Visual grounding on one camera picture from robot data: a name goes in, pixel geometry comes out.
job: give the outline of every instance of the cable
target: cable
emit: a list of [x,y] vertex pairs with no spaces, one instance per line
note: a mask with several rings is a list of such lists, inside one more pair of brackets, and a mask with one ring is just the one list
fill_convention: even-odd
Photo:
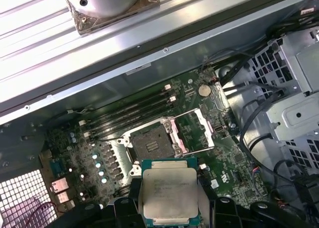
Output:
[[252,180],[253,180],[253,186],[255,188],[256,193],[261,196],[261,197],[266,197],[268,196],[268,194],[261,194],[261,192],[258,190],[257,188],[257,184],[256,184],[256,174],[260,173],[260,170],[255,170],[252,172]]
[[259,143],[260,141],[264,140],[264,139],[267,139],[267,138],[270,138],[270,139],[273,139],[272,135],[270,133],[267,133],[259,138],[257,138],[250,146],[249,150],[250,152],[254,149],[254,147],[257,145],[257,143]]
[[[252,153],[250,152],[250,150],[246,147],[245,142],[244,142],[244,136],[248,130],[248,128],[250,127],[250,125],[252,124],[252,122],[254,121],[254,119],[256,118],[256,116],[265,108],[269,107],[274,101],[276,101],[278,98],[280,97],[278,92],[274,92],[268,99],[266,99],[260,106],[258,106],[255,111],[249,116],[249,118],[247,119],[247,122],[244,124],[244,127],[242,129],[240,138],[239,138],[239,144],[238,146],[240,147],[240,149],[242,150],[242,152],[244,152],[257,166],[259,166],[261,169],[265,170],[266,172],[270,173],[271,175],[278,177],[282,180],[284,180],[287,183],[293,183],[292,181],[290,181],[289,179],[273,172],[271,169],[269,169],[268,167],[266,167],[265,165],[263,165],[260,161],[258,161],[257,158],[255,158]],[[235,136],[232,136],[234,141],[238,141],[238,139]]]
[[243,117],[243,115],[244,115],[244,111],[245,111],[245,108],[247,108],[249,105],[252,105],[254,102],[259,102],[259,100],[252,100],[252,101],[250,101],[250,102],[248,102],[247,104],[245,104],[244,106],[243,106],[243,108],[241,109],[241,113],[240,113],[240,115],[239,115],[239,121],[241,122],[241,119],[242,119],[242,117]]
[[[299,170],[303,174],[308,175],[308,172],[306,171],[306,169],[303,168],[300,164],[296,163],[295,161],[287,160],[287,159],[280,160],[279,162],[276,163],[276,165],[274,166],[274,173],[278,174],[278,170],[279,170],[280,166],[284,163],[286,163],[287,165],[289,165],[289,164],[295,165],[299,168]],[[275,177],[273,189],[275,189],[277,187],[277,185],[278,185],[278,178]]]
[[235,86],[232,86],[232,87],[225,88],[224,92],[240,89],[240,88],[243,88],[243,87],[246,87],[246,86],[249,86],[249,85],[256,85],[256,86],[259,86],[260,88],[263,88],[263,89],[266,89],[266,90],[269,90],[269,91],[277,91],[279,89],[278,87],[265,85],[265,84],[254,82],[254,81],[248,81],[247,83],[241,83],[239,85],[235,85]]
[[267,46],[268,40],[266,38],[262,38],[260,41],[255,43],[255,46],[253,46],[251,49],[247,50],[248,55],[242,56],[242,59],[239,60],[233,67],[232,69],[220,79],[220,84],[221,86],[225,86],[229,81],[231,81],[235,75],[240,71],[240,69],[248,63],[248,61],[254,57],[257,53],[259,53],[262,49],[264,49]]
[[303,15],[297,15],[289,17],[279,23],[270,26],[266,30],[266,37],[271,39],[277,39],[284,34],[291,31],[304,30],[312,28],[319,24],[319,12],[314,11]]
[[34,214],[35,214],[37,211],[39,211],[41,208],[43,208],[44,206],[46,206],[46,205],[53,205],[54,208],[55,208],[59,213],[64,213],[64,212],[58,210],[57,205],[56,205],[54,202],[45,202],[45,203],[43,203],[42,205],[40,205],[37,209],[35,209],[34,212],[31,213],[29,219],[28,219],[27,222],[25,223],[24,228],[27,228],[27,226],[30,224],[30,222],[31,222],[32,217],[34,216]]

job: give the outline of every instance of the black cable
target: black cable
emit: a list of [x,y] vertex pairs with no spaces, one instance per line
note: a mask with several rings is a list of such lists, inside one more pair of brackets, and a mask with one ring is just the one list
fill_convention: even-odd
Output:
[[244,152],[257,166],[260,167],[260,169],[263,169],[264,171],[270,173],[271,175],[280,178],[282,180],[284,180],[287,183],[293,183],[292,181],[290,181],[289,179],[273,172],[271,169],[269,169],[268,167],[266,167],[264,164],[262,164],[257,158],[255,158],[253,156],[253,154],[250,152],[250,150],[246,147],[245,142],[244,142],[244,136],[248,130],[248,128],[250,127],[250,125],[252,124],[252,122],[254,121],[254,119],[257,117],[257,115],[264,109],[268,108],[274,101],[276,101],[278,98],[280,97],[279,91],[273,93],[268,99],[266,99],[260,106],[258,106],[255,111],[249,116],[249,118],[247,119],[247,122],[245,123],[242,131],[241,131],[241,135],[239,138],[239,147],[242,150],[242,152]]
[[[279,162],[276,163],[276,165],[274,166],[274,173],[278,174],[279,168],[282,164],[286,163],[287,165],[295,165],[299,168],[299,170],[304,174],[304,175],[308,175],[308,172],[306,171],[305,168],[303,168],[300,164],[296,163],[295,161],[292,160],[287,160],[287,159],[283,159],[280,160]],[[275,189],[278,186],[278,178],[275,177],[274,180],[274,186],[273,189]]]
[[312,28],[318,25],[318,20],[318,11],[306,13],[303,15],[292,16],[267,28],[266,37],[269,40],[277,39],[291,31]]
[[226,85],[229,81],[231,81],[235,75],[237,75],[237,73],[240,71],[240,69],[242,67],[244,67],[244,65],[246,63],[248,63],[248,61],[254,57],[257,53],[259,53],[262,49],[264,49],[267,46],[267,42],[268,40],[266,38],[261,39],[260,41],[256,42],[255,45],[246,51],[247,55],[243,55],[242,59],[239,60],[233,67],[232,69],[224,76],[220,79],[220,84],[221,86]]
[[250,146],[249,150],[252,151],[254,149],[254,147],[257,145],[257,143],[259,143],[260,141],[264,140],[264,139],[273,139],[272,135],[270,133],[267,133],[259,138],[257,138]]
[[240,122],[241,122],[241,119],[242,119],[242,117],[243,117],[243,115],[244,115],[245,109],[246,109],[249,105],[252,105],[254,102],[259,103],[260,101],[259,101],[259,100],[252,100],[252,101],[249,101],[247,104],[245,104],[245,105],[242,107],[241,113],[240,113],[240,115],[239,115],[239,121],[240,121]]

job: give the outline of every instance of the silver metal surface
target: silver metal surface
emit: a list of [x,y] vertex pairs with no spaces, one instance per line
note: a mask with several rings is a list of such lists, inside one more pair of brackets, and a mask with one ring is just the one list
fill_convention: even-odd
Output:
[[222,203],[229,203],[229,199],[228,199],[228,198],[225,198],[225,197],[221,198],[220,201],[221,201]]
[[305,64],[305,61],[303,61],[303,64],[300,64],[297,58],[297,55],[301,53],[300,59],[303,59],[302,51],[307,50],[307,47],[315,43],[315,40],[311,37],[310,32],[313,29],[308,29],[304,31],[299,31],[292,33],[286,37],[284,37],[283,45],[280,46],[282,55],[285,58],[285,61],[287,62],[287,65],[292,68],[292,73],[295,78],[295,83],[298,83],[300,89],[302,92],[313,92],[316,91],[317,86],[313,84],[312,81],[308,81],[307,74],[303,71],[304,69],[302,66],[307,67],[307,64]]
[[161,168],[186,168],[187,161],[158,161],[152,162],[152,169],[161,169]]
[[277,140],[292,140],[318,128],[319,93],[283,98],[265,111]]
[[203,114],[201,113],[200,109],[196,109],[194,113],[197,115],[197,118],[199,120],[199,123],[205,128],[205,137],[208,143],[208,147],[215,146],[214,141],[212,139],[212,131],[210,130],[211,127],[208,125],[208,122],[206,119],[204,119]]
[[303,49],[298,55],[297,60],[303,70],[304,76],[311,87],[311,91],[319,91],[319,70],[317,66],[319,64],[319,44],[314,43],[309,47]]
[[[177,5],[182,3],[182,1],[184,2],[184,5],[189,5],[189,7],[178,7]],[[101,58],[101,53],[92,54],[90,53],[91,50],[103,51],[103,55],[106,56],[111,52],[117,53],[121,50],[122,46],[125,47],[125,45],[131,42],[135,43],[136,39],[140,36],[148,39],[149,35],[142,33],[142,27],[145,28],[145,31],[150,33],[150,35],[153,35],[155,32],[159,33],[162,29],[176,25],[176,23],[187,23],[190,19],[196,19],[197,16],[201,17],[204,12],[207,13],[207,8],[218,9],[219,6],[222,6],[221,4],[223,4],[222,7],[227,6],[224,3],[221,3],[222,1],[223,0],[161,0],[160,8],[128,18],[86,37],[79,37],[76,34],[77,32],[71,25],[71,18],[69,17],[67,10],[63,12],[63,16],[67,22],[59,24],[59,26],[54,28],[51,28],[50,26],[59,21],[60,17],[58,16],[54,17],[54,20],[50,21],[50,23],[48,23],[49,21],[39,24],[35,23],[30,30],[21,25],[21,29],[24,29],[23,31],[20,30],[19,32],[16,31],[11,34],[6,33],[6,36],[3,35],[0,37],[1,45],[5,46],[5,49],[2,51],[4,54],[2,54],[2,61],[0,62],[0,65],[2,68],[6,68],[7,66],[11,68],[10,70],[2,70],[0,89],[2,91],[5,89],[6,93],[0,94],[0,102],[15,97],[18,94],[23,94],[26,91],[37,88],[49,81],[60,78],[61,76],[70,74],[74,72],[76,67],[75,65],[82,68],[82,65],[86,66],[90,64],[90,61],[92,63],[93,61],[96,61],[97,57]],[[168,77],[198,66],[205,55],[213,54],[223,48],[233,46],[240,47],[255,41],[260,38],[260,36],[264,33],[264,30],[270,24],[280,20],[280,18],[286,16],[287,13],[290,13],[292,10],[303,5],[304,0],[286,0],[273,5],[242,19],[230,22],[226,25],[170,46],[167,53],[164,53],[162,50],[157,51],[149,56],[131,62],[116,70],[107,72],[104,75],[91,79],[78,86],[74,86],[55,95],[48,96],[38,102],[28,104],[28,109],[19,109],[8,115],[0,117],[0,124],[14,120],[25,114],[30,114],[44,107],[46,108],[38,111],[37,115],[31,114],[30,117],[26,117],[24,119],[42,123],[43,120],[54,115],[52,112],[62,112],[66,109],[66,107],[75,108],[81,106],[85,107],[87,105],[101,106],[106,103],[114,102],[120,98],[130,95],[131,93],[156,84],[160,80],[165,80]],[[189,8],[195,7],[196,10],[189,10]],[[170,13],[165,16],[169,8],[175,8],[176,11],[169,11]],[[146,17],[152,18],[155,14],[162,14],[163,17],[155,17],[155,20],[150,21],[145,20]],[[140,26],[130,27],[130,24],[133,22],[138,23]],[[156,30],[148,29],[149,26],[152,25],[154,25]],[[66,36],[62,36],[61,38],[59,37],[59,40],[55,40],[55,32],[61,26],[64,26],[63,31],[66,32]],[[132,29],[137,33],[134,34],[134,37],[130,37],[130,40],[125,40],[123,36],[130,35],[129,29]],[[74,36],[74,39],[70,41],[69,39],[71,38],[71,35]],[[60,44],[56,44],[59,48],[53,49],[48,47],[57,41],[61,42]],[[79,46],[79,44],[85,45],[85,43],[89,42],[91,42],[90,46]],[[56,56],[56,54],[60,53],[66,53],[66,56],[61,58]],[[50,55],[49,58],[54,58],[54,60],[47,60],[47,55]],[[41,66],[29,67],[28,63],[30,60],[42,61]],[[21,64],[18,63],[18,61],[24,61],[25,63]],[[136,73],[126,74],[127,72],[134,71],[136,68],[146,64],[149,64],[147,69],[137,70]],[[174,67],[175,69],[166,70],[166,72],[163,73],[162,71],[165,67]],[[13,74],[18,75],[21,71],[25,71],[25,73],[22,73],[19,76],[13,76]]]
[[[65,0],[2,1],[10,3],[0,9],[0,67],[5,68],[0,90],[6,91],[0,102],[247,0],[161,0],[158,8],[84,37],[76,32]],[[161,51],[157,59],[171,52]],[[111,71],[108,77],[144,64]]]
[[258,203],[257,206],[261,209],[266,209],[268,206],[265,203]]
[[147,169],[143,172],[143,191],[144,216],[158,225],[187,224],[189,218],[198,215],[193,168]]
[[78,12],[95,17],[112,17],[119,15],[129,9],[136,1],[137,0],[69,0]]

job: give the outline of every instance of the ventilation grille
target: ventilation grille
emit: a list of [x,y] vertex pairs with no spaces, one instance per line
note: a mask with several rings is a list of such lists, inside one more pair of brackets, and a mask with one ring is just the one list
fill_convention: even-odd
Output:
[[[282,87],[284,83],[293,79],[284,56],[278,49],[279,46],[274,43],[251,59],[250,65],[259,83]],[[265,89],[262,91],[266,98],[272,93]]]
[[[0,183],[0,212],[3,228],[24,228],[34,211],[49,194],[39,170]],[[57,218],[53,206],[45,206],[32,215],[28,228],[43,228]]]
[[316,169],[319,169],[319,141],[307,139],[307,143],[311,150],[310,157]]
[[294,140],[286,141],[286,144],[289,146],[294,146],[294,147],[297,146]]
[[309,162],[308,156],[304,151],[289,149],[289,152],[296,163],[302,165],[303,167],[312,167]]

